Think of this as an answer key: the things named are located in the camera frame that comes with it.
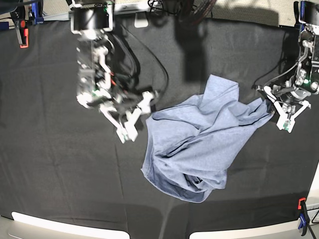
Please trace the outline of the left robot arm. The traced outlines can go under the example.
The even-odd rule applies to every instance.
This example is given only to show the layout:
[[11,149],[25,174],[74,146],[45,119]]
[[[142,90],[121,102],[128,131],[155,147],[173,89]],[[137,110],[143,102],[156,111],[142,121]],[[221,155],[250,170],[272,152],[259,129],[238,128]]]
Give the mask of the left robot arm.
[[292,131],[296,118],[311,104],[306,100],[319,94],[319,5],[299,0],[294,2],[295,27],[299,29],[299,56],[284,73],[256,85],[279,114],[277,127]]

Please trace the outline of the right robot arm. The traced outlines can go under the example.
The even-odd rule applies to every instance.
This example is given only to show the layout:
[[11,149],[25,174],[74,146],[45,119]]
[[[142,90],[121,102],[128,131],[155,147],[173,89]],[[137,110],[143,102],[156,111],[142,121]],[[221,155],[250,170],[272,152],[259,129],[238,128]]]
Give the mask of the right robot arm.
[[71,32],[78,36],[77,101],[97,108],[121,133],[128,133],[156,98],[136,89],[138,66],[114,31],[114,0],[74,0]]

